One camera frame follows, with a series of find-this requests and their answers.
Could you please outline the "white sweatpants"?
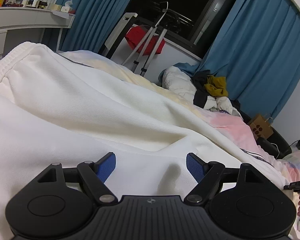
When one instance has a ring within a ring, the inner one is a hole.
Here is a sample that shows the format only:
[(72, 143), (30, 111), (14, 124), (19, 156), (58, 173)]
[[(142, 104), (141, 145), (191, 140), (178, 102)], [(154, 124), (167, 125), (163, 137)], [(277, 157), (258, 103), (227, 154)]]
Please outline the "white sweatpants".
[(0, 239), (12, 235), (8, 201), (51, 163), (76, 166), (114, 152), (107, 185), (118, 196), (185, 196), (195, 184), (185, 166), (190, 152), (230, 167), (251, 163), (277, 187), (287, 183), (210, 126), (194, 105), (115, 77), (105, 65), (30, 42), (0, 60)]

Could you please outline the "white folding chair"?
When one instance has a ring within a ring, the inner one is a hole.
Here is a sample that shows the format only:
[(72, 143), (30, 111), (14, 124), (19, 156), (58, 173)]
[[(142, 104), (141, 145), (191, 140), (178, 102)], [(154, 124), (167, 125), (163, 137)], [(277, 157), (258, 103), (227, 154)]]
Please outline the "white folding chair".
[(111, 59), (121, 41), (125, 38), (126, 33), (128, 33), (130, 28), (136, 22), (137, 16), (137, 13), (125, 13), (108, 35), (106, 41), (99, 49), (98, 54)]

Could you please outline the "pastel rainbow bed sheet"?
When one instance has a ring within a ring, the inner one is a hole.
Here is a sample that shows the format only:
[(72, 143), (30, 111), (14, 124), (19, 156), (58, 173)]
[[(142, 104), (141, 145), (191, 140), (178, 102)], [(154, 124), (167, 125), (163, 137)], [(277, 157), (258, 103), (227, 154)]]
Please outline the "pastel rainbow bed sheet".
[(128, 68), (119, 65), (101, 55), (91, 51), (79, 50), (62, 52), (62, 56), (87, 66), (102, 70), (108, 74), (117, 77), (122, 81), (133, 83), (135, 85), (147, 88), (154, 92), (173, 100), (176, 103), (188, 108), (192, 112), (200, 116), (211, 127), (222, 133), (225, 137), (231, 140), (236, 146), (244, 149), (247, 153), (255, 156), (257, 159), (268, 162), (275, 167), (284, 177), (290, 181), (290, 176), (285, 165), (281, 162), (282, 159), (275, 160), (274, 157), (265, 152), (257, 145), (251, 129), (243, 122), (242, 117), (233, 116), (228, 113), (211, 112), (195, 106), (193, 103), (185, 100), (182, 96), (174, 92), (157, 86), (140, 75), (134, 74)]

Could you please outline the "pastel rainbow duvet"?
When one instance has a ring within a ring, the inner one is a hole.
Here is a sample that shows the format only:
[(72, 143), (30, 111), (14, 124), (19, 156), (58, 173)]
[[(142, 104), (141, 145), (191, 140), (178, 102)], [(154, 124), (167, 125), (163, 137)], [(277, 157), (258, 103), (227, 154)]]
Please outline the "pastel rainbow duvet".
[(300, 181), (300, 150), (288, 154), (281, 160), (281, 162), (287, 168), (290, 181)]

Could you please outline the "black sofa chair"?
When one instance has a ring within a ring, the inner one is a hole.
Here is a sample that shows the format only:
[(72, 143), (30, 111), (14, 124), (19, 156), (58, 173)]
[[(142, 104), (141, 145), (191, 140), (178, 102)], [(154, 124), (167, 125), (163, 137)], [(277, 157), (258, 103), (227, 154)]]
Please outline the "black sofa chair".
[[(246, 124), (248, 124), (248, 122), (252, 119), (243, 111), (239, 111), (239, 113)], [(286, 142), (286, 140), (276, 131), (276, 129), (272, 129), (274, 133), (268, 139), (258, 138), (256, 143), (269, 155), (274, 156), (275, 159), (282, 159), (283, 157), (292, 153), (292, 149), (289, 143)]]

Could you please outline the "brown paper bag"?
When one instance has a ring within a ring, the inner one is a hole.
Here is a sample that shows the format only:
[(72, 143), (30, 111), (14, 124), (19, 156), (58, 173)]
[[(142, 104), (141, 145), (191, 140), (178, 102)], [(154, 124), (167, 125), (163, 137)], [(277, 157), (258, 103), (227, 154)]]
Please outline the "brown paper bag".
[(258, 138), (268, 139), (274, 132), (270, 123), (260, 114), (257, 114), (248, 122), (255, 140)]

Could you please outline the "mustard yellow garment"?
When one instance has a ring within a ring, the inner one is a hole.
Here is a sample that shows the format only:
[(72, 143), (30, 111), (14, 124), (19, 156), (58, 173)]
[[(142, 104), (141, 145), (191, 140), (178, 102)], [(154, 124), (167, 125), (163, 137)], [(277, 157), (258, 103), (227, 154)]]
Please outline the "mustard yellow garment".
[(226, 77), (207, 76), (207, 83), (204, 85), (207, 92), (213, 97), (228, 97), (229, 93), (226, 90)]

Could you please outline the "black garment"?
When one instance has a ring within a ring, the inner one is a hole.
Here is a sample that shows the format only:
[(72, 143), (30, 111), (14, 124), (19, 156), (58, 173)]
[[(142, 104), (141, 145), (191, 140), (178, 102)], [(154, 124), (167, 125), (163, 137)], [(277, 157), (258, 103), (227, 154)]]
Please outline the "black garment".
[(205, 88), (209, 74), (209, 70), (204, 70), (197, 72), (191, 77), (192, 83), (196, 88), (193, 104), (205, 110), (217, 107), (215, 98), (211, 97)]

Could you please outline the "blue curtain right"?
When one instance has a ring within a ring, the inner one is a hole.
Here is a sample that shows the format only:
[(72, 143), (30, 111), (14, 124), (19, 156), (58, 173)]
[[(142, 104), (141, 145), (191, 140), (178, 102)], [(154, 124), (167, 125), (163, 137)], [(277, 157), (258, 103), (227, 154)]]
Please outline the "blue curtain right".
[(225, 77), (245, 114), (275, 118), (300, 80), (300, 12), (291, 0), (236, 0), (202, 62), (177, 67)]

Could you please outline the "blue curtain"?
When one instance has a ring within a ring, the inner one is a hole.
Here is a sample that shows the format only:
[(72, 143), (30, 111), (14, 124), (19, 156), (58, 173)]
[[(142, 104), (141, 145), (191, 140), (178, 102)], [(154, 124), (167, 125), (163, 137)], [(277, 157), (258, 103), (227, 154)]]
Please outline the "blue curtain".
[(245, 114), (275, 118), (300, 80), (300, 12), (291, 0), (236, 0), (202, 62), (177, 67), (225, 77)]
[(72, 1), (75, 19), (62, 33), (61, 51), (89, 50), (98, 52), (130, 0), (55, 0), (58, 5)]

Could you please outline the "red cloth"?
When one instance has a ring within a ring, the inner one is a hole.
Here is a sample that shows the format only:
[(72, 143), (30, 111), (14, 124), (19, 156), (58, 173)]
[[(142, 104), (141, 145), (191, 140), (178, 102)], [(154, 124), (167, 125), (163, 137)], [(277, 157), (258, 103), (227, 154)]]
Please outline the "red cloth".
[[(130, 28), (128, 33), (126, 33), (125, 39), (132, 50), (136, 48), (136, 46), (139, 44), (139, 42), (142, 40), (142, 38), (146, 35), (147, 31), (148, 31), (148, 29), (146, 29), (145, 26), (138, 25), (136, 27)], [(153, 35), (146, 50), (143, 53), (143, 55), (145, 55), (145, 56), (150, 55), (153, 47), (155, 46), (156, 42), (158, 41), (158, 38), (159, 38), (158, 35)], [(143, 46), (145, 45), (146, 40), (147, 40), (147, 38), (144, 40), (142, 45), (138, 48), (138, 50), (137, 50), (138, 53), (140, 53), (141, 50), (143, 49)], [(155, 54), (161, 54), (164, 45), (165, 45), (165, 40), (162, 39)]]

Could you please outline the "metal drying rack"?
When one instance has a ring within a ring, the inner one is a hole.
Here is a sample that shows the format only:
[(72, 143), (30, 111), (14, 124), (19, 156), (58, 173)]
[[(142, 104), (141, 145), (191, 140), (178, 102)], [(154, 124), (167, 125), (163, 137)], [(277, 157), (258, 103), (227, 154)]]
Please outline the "metal drying rack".
[[(123, 61), (122, 65), (124, 66), (129, 62), (129, 60), (134, 56), (134, 54), (138, 54), (138, 57), (133, 61), (133, 66), (131, 68), (131, 71), (135, 71), (140, 64), (141, 58), (144, 56), (143, 53), (146, 50), (151, 38), (153, 35), (158, 35), (158, 41), (156, 42), (155, 46), (153, 47), (150, 55), (147, 55), (147, 59), (144, 63), (144, 65), (140, 68), (140, 75), (144, 76), (147, 72), (149, 65), (151, 64), (151, 61), (153, 60), (153, 57), (156, 55), (156, 51), (158, 46), (160, 45), (160, 42), (162, 39), (164, 39), (168, 29), (171, 28), (181, 28), (182, 26), (190, 26), (192, 24), (192, 21), (185, 16), (173, 11), (168, 7), (168, 2), (163, 3), (154, 3), (154, 9), (158, 10), (160, 12), (159, 17), (157, 20), (152, 23), (150, 26), (145, 26), (146, 29), (148, 29), (146, 35), (142, 38), (142, 40), (139, 42), (139, 44), (136, 46), (135, 49), (131, 52), (131, 54)], [(138, 48), (142, 45), (144, 40), (147, 38), (145, 45), (143, 46), (143, 49), (140, 53), (137, 52)]]

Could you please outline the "dark window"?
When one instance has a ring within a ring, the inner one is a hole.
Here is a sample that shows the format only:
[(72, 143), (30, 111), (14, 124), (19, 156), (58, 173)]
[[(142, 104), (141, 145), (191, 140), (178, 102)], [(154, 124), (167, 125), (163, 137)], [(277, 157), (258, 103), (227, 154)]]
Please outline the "dark window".
[(147, 27), (162, 17), (166, 39), (202, 58), (212, 45), (236, 0), (130, 0), (125, 12)]

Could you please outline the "blue curtain left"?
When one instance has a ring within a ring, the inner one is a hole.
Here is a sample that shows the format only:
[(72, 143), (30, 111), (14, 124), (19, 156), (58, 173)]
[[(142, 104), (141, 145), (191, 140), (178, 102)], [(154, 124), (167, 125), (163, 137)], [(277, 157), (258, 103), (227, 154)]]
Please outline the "blue curtain left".
[(130, 0), (55, 0), (58, 5), (72, 1), (75, 19), (62, 33), (61, 51), (89, 50), (98, 52)]

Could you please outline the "white desk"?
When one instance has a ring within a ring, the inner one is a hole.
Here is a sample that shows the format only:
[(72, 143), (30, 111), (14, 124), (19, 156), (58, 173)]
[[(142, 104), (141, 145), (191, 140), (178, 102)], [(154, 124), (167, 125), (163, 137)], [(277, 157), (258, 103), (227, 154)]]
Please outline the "white desk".
[[(46, 29), (59, 29), (56, 51), (59, 51), (64, 29), (70, 29), (74, 14), (54, 10), (0, 7), (0, 60), (18, 44), (33, 40), (41, 43)], [(41, 29), (37, 38), (32, 29)]]

